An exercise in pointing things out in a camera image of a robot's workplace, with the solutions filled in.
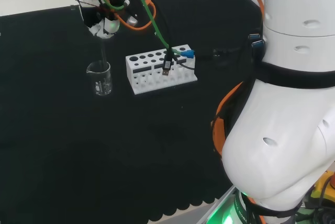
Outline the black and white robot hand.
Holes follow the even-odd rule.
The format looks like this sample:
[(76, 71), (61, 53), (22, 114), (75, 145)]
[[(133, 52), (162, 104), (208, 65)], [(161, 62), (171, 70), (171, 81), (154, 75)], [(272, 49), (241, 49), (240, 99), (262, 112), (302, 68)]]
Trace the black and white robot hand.
[(98, 0), (78, 0), (81, 17), (89, 32), (101, 39), (113, 37), (119, 30), (120, 21)]

